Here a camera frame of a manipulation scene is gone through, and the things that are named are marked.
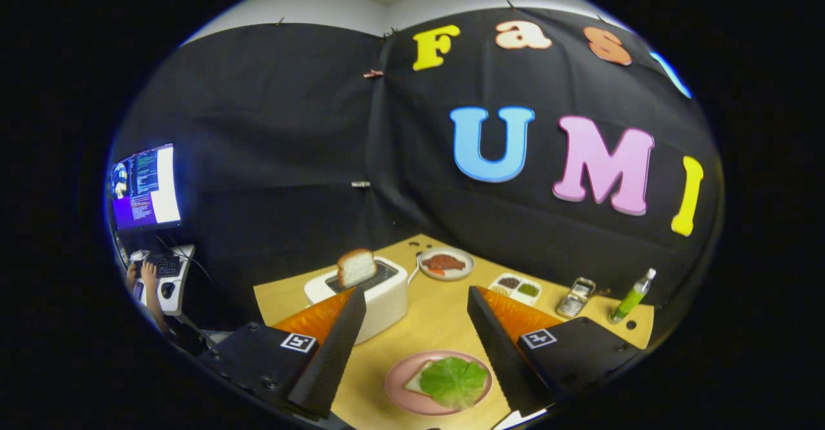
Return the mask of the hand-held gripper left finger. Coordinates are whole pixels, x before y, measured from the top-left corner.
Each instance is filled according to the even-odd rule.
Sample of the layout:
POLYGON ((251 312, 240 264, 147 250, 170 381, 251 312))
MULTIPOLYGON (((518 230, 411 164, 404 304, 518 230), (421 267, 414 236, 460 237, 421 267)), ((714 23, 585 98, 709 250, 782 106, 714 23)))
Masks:
POLYGON ((272 409, 326 419, 365 314, 365 292, 353 287, 274 326, 248 322, 200 365, 272 409))

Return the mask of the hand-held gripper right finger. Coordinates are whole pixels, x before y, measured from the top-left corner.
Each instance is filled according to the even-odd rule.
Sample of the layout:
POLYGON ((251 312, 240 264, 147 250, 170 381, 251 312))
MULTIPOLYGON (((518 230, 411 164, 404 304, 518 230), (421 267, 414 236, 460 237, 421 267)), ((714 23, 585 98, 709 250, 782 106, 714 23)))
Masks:
POLYGON ((587 317, 560 321, 482 286, 467 312, 512 411, 528 415, 590 394, 641 349, 587 317))

